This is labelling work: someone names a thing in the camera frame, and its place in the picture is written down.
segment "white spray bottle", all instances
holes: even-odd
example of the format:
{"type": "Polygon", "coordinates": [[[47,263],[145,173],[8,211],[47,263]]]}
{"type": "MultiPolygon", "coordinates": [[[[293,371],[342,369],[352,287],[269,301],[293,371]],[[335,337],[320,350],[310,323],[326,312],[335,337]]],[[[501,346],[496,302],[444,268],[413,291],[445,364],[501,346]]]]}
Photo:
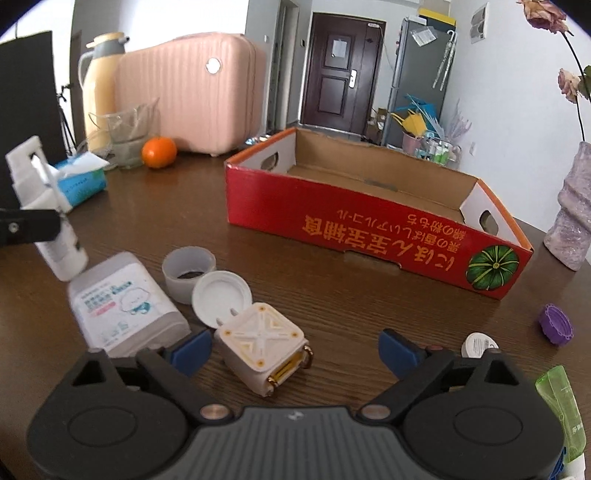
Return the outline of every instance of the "white spray bottle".
{"type": "Polygon", "coordinates": [[[88,263],[88,255],[80,246],[74,229],[65,213],[72,209],[65,195],[57,187],[55,178],[49,172],[47,159],[41,148],[39,137],[31,137],[11,150],[6,160],[12,175],[12,188],[24,210],[53,209],[61,214],[61,231],[51,242],[36,243],[41,256],[61,281],[70,281],[79,275],[88,263]],[[31,156],[41,161],[50,186],[46,186],[31,163],[31,156]]]}

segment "dark liquid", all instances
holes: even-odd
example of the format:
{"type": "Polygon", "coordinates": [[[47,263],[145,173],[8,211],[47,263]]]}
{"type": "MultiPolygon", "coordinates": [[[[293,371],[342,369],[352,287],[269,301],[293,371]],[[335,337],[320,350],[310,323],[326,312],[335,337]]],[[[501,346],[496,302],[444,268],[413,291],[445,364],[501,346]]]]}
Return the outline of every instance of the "dark liquid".
{"type": "Polygon", "coordinates": [[[179,276],[179,280],[189,280],[191,278],[200,277],[203,275],[203,272],[187,272],[179,276]]]}

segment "red cardboard box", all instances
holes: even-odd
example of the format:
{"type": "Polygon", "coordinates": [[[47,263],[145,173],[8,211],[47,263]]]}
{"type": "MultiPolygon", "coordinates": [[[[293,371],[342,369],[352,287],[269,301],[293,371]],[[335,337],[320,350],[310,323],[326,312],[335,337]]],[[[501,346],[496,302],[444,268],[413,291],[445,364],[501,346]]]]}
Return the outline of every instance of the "red cardboard box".
{"type": "Polygon", "coordinates": [[[533,253],[482,180],[303,129],[230,158],[226,195],[233,225],[372,255],[496,299],[533,253]]]}

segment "green tube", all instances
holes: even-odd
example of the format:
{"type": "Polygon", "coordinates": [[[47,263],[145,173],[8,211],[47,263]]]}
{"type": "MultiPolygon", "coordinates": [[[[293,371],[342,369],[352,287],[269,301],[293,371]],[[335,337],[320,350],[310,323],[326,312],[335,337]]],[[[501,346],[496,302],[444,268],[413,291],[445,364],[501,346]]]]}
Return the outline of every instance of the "green tube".
{"type": "Polygon", "coordinates": [[[564,461],[575,460],[584,452],[587,437],[564,367],[559,365],[548,370],[535,382],[535,388],[562,424],[567,449],[564,461]]]}

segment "white plastic cube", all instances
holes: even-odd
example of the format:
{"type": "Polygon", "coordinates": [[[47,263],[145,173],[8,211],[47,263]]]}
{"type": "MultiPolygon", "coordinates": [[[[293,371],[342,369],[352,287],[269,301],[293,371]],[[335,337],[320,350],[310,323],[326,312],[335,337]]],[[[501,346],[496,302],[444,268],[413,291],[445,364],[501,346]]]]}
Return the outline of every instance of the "white plastic cube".
{"type": "Polygon", "coordinates": [[[262,397],[300,366],[308,368],[312,359],[304,332],[266,303],[255,303],[224,321],[215,339],[226,365],[262,397]]]}

